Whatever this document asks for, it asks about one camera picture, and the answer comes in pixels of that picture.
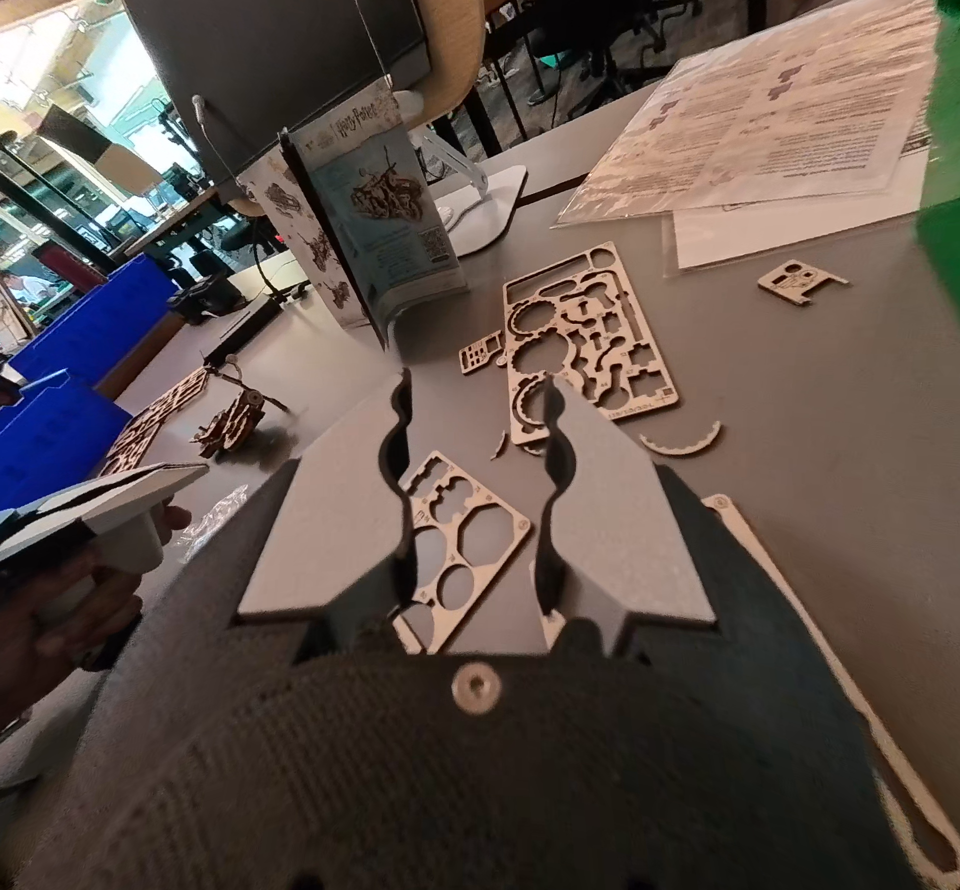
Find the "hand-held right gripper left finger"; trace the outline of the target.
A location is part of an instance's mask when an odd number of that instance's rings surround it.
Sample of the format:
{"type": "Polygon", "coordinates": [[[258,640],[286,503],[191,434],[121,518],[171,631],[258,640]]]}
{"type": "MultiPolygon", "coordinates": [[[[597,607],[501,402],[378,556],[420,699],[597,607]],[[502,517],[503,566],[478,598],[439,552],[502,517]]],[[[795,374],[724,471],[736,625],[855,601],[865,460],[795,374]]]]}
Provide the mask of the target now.
{"type": "Polygon", "coordinates": [[[334,644],[408,601],[418,579],[410,466],[408,368],[385,378],[296,462],[241,598],[245,622],[318,622],[334,644]]]}

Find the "long slotted wooden puzzle sheet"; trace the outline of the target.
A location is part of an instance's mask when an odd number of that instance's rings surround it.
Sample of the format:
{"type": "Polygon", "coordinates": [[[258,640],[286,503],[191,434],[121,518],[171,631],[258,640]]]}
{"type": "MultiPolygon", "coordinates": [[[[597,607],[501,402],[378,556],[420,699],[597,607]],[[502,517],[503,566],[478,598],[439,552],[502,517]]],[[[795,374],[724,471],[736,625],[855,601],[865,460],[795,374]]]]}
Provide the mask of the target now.
{"type": "Polygon", "coordinates": [[[196,369],[133,417],[109,448],[97,476],[136,469],[167,421],[206,390],[210,376],[207,367],[196,369]]]}

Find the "assembled wooden model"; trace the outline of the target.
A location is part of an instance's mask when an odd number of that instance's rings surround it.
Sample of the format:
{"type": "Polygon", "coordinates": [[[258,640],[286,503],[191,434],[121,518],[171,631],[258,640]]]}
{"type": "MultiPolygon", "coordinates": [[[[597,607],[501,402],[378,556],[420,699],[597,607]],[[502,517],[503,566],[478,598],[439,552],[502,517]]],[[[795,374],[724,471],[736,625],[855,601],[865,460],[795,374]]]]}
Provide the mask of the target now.
{"type": "Polygon", "coordinates": [[[267,404],[284,414],[292,413],[286,404],[245,382],[238,356],[235,354],[226,355],[223,366],[219,368],[214,368],[211,364],[206,364],[204,368],[210,370],[215,377],[236,386],[238,393],[227,408],[215,414],[211,421],[199,428],[193,436],[192,443],[197,445],[199,457],[211,459],[218,454],[241,449],[263,419],[267,404]]]}

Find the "round-holed wooden puzzle sheet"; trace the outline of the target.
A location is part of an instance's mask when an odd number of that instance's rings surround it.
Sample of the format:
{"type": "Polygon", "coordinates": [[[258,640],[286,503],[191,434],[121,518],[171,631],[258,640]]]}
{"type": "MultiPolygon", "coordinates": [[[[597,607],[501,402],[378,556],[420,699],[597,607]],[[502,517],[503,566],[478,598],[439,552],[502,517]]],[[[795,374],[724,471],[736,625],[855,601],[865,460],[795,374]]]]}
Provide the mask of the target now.
{"type": "Polygon", "coordinates": [[[405,488],[416,584],[392,624],[407,652],[436,654],[520,554],[533,524],[440,452],[428,455],[405,488]]]}

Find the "grey desk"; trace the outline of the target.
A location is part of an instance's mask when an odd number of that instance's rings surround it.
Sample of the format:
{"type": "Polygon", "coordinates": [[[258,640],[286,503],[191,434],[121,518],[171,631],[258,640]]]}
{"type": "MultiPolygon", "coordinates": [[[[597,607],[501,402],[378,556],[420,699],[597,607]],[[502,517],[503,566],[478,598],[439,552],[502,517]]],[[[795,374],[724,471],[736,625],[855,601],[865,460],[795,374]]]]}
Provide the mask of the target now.
{"type": "MultiPolygon", "coordinates": [[[[502,284],[612,240],[638,291],[681,404],[622,426],[671,447],[719,419],[712,450],[671,463],[703,495],[745,515],[838,651],[913,769],[958,828],[958,316],[905,216],[782,252],[677,275],[670,226],[653,217],[550,229],[627,113],[626,99],[534,138],[534,177],[506,236],[466,257],[469,294],[408,311],[397,342],[412,371],[412,464],[439,450],[531,520],[543,462],[490,454],[507,427],[506,372],[463,377],[457,351],[502,327],[502,284]],[[795,307],[758,288],[798,252],[850,280],[795,307]]],[[[268,423],[247,457],[188,489],[199,519],[228,492],[252,494],[393,371],[370,328],[343,331],[313,293],[241,351],[254,386],[295,419],[268,423]]],[[[109,674],[80,672],[2,744],[2,888],[18,871],[59,886],[66,850],[47,846],[65,781],[109,674]]]]}

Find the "person's left hand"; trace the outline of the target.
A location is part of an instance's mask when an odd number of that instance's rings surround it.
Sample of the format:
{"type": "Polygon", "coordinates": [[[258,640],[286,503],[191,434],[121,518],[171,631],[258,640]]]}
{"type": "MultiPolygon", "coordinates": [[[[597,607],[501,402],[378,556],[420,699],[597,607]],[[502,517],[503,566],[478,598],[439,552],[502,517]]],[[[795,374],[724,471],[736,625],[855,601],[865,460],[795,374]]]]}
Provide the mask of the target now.
{"type": "Polygon", "coordinates": [[[107,567],[82,548],[38,573],[2,604],[1,723],[6,727],[71,674],[76,659],[129,625],[142,608],[141,577],[107,567]],[[79,583],[93,585],[59,623],[41,624],[47,604],[79,583]]]}

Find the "toothed wooden arc piece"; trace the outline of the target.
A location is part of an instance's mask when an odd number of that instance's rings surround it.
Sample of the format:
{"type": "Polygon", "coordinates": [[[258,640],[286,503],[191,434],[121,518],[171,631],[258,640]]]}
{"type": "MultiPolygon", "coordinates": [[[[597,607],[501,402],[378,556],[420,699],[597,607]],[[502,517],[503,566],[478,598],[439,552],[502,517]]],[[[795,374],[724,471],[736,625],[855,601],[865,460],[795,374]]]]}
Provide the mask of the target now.
{"type": "Polygon", "coordinates": [[[688,443],[683,446],[669,447],[661,442],[652,440],[642,433],[638,435],[638,440],[647,451],[656,455],[669,458],[684,458],[701,454],[710,449],[720,438],[723,429],[724,426],[722,422],[719,420],[715,421],[710,430],[703,437],[693,443],[688,443]]]}

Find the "framed tag card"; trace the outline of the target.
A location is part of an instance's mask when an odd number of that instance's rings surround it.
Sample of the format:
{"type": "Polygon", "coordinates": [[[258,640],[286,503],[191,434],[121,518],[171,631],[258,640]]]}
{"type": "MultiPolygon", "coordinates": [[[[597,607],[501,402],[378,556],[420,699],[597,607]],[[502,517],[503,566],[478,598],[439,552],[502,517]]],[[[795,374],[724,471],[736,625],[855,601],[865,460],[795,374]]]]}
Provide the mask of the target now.
{"type": "Polygon", "coordinates": [[[834,652],[809,611],[763,547],[733,500],[723,494],[702,499],[789,601],[818,646],[834,678],[861,720],[870,768],[894,836],[923,888],[959,887],[959,837],[949,817],[918,775],[887,727],[834,652]]]}

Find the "wooden puzzle sheet with arcs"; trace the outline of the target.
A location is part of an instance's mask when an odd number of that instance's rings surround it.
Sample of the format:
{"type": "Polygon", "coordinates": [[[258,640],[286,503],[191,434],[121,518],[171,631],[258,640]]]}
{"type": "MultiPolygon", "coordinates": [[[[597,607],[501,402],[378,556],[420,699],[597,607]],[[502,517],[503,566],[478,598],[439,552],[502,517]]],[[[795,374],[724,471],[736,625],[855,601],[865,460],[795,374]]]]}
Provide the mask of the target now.
{"type": "Polygon", "coordinates": [[[513,445],[546,439],[546,383],[554,377],[614,421],[680,402],[613,243],[512,279],[502,297],[513,445]]]}

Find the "white paper sheet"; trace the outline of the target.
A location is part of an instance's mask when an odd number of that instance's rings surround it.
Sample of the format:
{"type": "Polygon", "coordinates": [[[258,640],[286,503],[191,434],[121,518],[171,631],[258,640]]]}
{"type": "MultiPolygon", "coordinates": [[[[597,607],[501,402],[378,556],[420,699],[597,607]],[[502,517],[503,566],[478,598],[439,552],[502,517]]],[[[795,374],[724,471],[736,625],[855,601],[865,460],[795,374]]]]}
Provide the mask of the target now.
{"type": "Polygon", "coordinates": [[[928,146],[903,153],[882,190],[675,212],[678,269],[710,267],[916,212],[929,154],[928,146]]]}

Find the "clear plastic wrap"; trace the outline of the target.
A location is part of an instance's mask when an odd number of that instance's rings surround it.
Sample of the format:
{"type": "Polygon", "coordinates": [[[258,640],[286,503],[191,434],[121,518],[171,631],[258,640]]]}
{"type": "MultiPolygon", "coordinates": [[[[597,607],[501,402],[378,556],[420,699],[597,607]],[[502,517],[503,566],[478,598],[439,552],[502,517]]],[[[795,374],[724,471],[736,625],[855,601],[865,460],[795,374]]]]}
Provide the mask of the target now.
{"type": "Polygon", "coordinates": [[[556,226],[887,188],[938,27],[935,0],[850,0],[682,59],[556,226]]]}

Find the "grey monitor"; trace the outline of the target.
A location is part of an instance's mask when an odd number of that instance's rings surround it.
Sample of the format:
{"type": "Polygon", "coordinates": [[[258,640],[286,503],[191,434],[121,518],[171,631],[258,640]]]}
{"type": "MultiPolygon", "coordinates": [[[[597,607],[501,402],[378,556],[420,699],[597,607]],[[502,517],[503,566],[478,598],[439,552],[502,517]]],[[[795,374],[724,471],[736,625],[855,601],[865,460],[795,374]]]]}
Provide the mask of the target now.
{"type": "Polygon", "coordinates": [[[430,70],[416,0],[124,2],[215,184],[383,72],[407,90],[430,70]]]}

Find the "green plastic bin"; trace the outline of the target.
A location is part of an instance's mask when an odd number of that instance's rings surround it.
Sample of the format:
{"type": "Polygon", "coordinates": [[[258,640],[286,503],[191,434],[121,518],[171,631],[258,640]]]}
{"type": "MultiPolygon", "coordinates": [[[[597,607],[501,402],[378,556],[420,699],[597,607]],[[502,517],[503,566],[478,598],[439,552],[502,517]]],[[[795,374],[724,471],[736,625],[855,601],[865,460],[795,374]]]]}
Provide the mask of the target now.
{"type": "Polygon", "coordinates": [[[926,113],[930,151],[915,231],[948,294],[959,299],[959,0],[934,0],[939,29],[926,113]]]}

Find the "black office chair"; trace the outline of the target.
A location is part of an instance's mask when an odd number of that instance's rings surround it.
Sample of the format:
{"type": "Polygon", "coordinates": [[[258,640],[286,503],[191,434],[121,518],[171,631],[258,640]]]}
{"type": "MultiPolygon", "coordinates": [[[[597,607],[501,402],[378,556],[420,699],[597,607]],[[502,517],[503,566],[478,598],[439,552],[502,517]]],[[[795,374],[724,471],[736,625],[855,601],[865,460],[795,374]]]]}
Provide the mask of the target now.
{"type": "Polygon", "coordinates": [[[616,40],[630,32],[645,33],[655,54],[666,50],[666,20],[681,16],[689,7],[694,17],[702,13],[701,0],[533,0],[530,8],[535,25],[530,32],[536,57],[569,51],[575,57],[586,55],[589,74],[600,79],[597,87],[577,102],[567,114],[574,119],[602,105],[638,90],[646,83],[665,77],[671,64],[648,65],[643,60],[634,68],[618,67],[613,55],[616,40]]]}

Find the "rounded wooden panel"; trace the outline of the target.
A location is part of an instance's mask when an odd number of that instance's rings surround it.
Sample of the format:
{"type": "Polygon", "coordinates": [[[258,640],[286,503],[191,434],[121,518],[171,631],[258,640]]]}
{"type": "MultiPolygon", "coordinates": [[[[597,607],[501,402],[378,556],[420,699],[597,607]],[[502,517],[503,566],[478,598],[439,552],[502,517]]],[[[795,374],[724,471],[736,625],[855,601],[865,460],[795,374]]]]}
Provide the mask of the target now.
{"type": "Polygon", "coordinates": [[[423,104],[417,115],[405,115],[408,127],[447,116],[474,89],[484,58],[484,0],[415,0],[425,34],[429,73],[414,82],[412,92],[423,104]]]}

